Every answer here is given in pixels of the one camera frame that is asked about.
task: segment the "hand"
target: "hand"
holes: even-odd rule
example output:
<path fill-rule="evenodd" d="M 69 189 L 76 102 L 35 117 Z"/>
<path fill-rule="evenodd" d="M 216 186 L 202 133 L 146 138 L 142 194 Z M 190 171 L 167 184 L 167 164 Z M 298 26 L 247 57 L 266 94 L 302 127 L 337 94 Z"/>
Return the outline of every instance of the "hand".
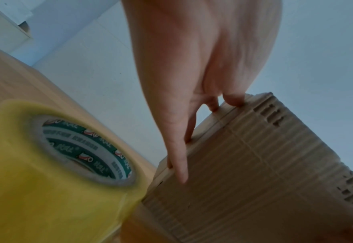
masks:
<path fill-rule="evenodd" d="M 353 243 L 353 226 L 338 234 L 327 234 L 317 240 L 318 243 Z"/>
<path fill-rule="evenodd" d="M 188 179 L 185 143 L 202 104 L 234 106 L 269 56 L 281 0 L 124 0 L 139 79 L 169 166 Z"/>

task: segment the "tape core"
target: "tape core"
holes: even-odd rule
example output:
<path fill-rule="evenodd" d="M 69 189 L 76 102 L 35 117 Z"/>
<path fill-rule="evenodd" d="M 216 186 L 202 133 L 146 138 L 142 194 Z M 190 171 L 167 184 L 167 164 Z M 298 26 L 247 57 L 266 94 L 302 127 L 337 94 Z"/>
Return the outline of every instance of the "tape core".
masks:
<path fill-rule="evenodd" d="M 136 172 L 130 161 L 98 133 L 49 115 L 34 116 L 30 124 L 33 139 L 67 169 L 106 185 L 135 182 Z"/>

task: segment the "wooden table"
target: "wooden table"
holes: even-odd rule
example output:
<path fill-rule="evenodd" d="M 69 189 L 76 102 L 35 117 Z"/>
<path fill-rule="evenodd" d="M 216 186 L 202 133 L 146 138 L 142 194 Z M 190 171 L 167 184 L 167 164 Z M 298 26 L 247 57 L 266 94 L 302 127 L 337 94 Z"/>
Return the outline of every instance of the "wooden table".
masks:
<path fill-rule="evenodd" d="M 148 182 L 152 181 L 156 171 L 152 164 L 103 126 L 40 72 L 0 51 L 0 102 L 10 98 L 40 102 L 93 124 L 106 137 L 117 141 L 130 153 L 143 169 Z M 123 243 L 169 243 L 174 240 L 157 224 L 151 213 L 140 205 L 123 224 L 121 241 Z"/>

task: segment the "corrugated cardboard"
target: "corrugated cardboard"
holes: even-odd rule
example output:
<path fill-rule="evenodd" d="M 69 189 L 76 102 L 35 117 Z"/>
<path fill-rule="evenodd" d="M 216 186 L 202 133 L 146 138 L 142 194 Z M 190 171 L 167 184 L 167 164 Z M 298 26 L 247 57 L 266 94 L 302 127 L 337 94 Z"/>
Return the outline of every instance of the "corrugated cardboard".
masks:
<path fill-rule="evenodd" d="M 161 162 L 143 200 L 181 243 L 312 242 L 353 224 L 353 172 L 272 93 L 194 132 L 189 181 Z"/>

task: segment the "yellow tape roll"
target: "yellow tape roll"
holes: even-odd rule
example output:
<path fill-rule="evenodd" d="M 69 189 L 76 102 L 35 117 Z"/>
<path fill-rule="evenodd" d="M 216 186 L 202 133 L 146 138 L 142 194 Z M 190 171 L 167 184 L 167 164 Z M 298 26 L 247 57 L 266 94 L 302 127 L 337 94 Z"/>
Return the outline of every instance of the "yellow tape roll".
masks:
<path fill-rule="evenodd" d="M 0 243 L 98 243 L 119 229 L 146 182 L 118 147 L 46 106 L 0 104 Z"/>

